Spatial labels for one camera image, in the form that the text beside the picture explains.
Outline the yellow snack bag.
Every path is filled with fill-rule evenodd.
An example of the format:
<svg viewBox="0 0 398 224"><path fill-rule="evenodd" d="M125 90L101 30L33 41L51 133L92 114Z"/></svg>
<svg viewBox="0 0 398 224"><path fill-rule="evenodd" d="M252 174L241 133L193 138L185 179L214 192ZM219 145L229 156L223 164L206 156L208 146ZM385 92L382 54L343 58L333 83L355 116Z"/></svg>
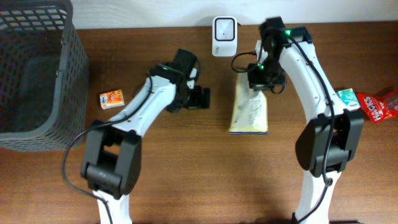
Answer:
<svg viewBox="0 0 398 224"><path fill-rule="evenodd" d="M233 115L229 127L232 135L268 133L267 98L262 91L249 87L247 73L239 73L236 79Z"/></svg>

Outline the green Kleenex tissue pack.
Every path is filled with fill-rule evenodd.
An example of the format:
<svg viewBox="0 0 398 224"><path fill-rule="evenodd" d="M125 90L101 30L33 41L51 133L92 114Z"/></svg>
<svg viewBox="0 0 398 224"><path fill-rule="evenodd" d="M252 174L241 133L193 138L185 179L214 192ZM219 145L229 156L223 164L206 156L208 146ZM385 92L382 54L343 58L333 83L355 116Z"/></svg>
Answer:
<svg viewBox="0 0 398 224"><path fill-rule="evenodd" d="M340 100L346 105L349 111L360 109L357 96L352 88L337 91Z"/></svg>

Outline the orange tissue pack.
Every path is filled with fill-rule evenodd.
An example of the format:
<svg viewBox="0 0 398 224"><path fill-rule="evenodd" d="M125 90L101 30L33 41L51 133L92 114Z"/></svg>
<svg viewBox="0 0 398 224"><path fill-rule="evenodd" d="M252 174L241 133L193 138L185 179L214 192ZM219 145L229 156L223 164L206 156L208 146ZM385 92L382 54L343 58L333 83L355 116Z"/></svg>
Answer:
<svg viewBox="0 0 398 224"><path fill-rule="evenodd" d="M99 95L100 107L105 110L109 108L124 106L122 90L113 90Z"/></svg>

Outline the red Hacks candy bag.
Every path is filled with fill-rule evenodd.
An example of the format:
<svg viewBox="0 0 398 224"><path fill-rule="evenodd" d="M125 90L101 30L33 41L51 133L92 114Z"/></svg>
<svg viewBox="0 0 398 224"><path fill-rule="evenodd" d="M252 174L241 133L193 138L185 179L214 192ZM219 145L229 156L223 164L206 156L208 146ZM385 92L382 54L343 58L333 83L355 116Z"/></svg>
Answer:
<svg viewBox="0 0 398 224"><path fill-rule="evenodd" d="M373 123L397 117L397 90L384 96L357 94L359 104Z"/></svg>

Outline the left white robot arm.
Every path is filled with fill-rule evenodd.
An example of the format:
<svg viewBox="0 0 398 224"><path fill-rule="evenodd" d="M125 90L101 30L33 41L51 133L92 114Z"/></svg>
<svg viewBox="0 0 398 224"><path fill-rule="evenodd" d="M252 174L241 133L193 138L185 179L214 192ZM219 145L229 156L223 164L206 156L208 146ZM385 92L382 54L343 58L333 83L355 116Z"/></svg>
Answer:
<svg viewBox="0 0 398 224"><path fill-rule="evenodd" d="M80 175L97 200L101 223L132 223L129 195L141 173L142 140L158 115L209 108L209 89L195 85L199 74L198 57L178 49L172 61L147 71L141 90L122 111L90 126Z"/></svg>

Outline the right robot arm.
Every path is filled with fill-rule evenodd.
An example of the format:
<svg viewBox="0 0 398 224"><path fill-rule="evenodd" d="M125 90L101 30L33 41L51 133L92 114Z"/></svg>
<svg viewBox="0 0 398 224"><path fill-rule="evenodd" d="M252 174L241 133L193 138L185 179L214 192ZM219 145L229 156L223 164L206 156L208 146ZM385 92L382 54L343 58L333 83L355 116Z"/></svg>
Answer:
<svg viewBox="0 0 398 224"><path fill-rule="evenodd" d="M349 110L336 94L306 27L288 29L281 17L272 17L259 26L259 34L257 61L248 66L249 87L274 91L289 78L307 123L295 143L303 185L291 222L329 223L333 190L354 159L364 118L358 110Z"/></svg>

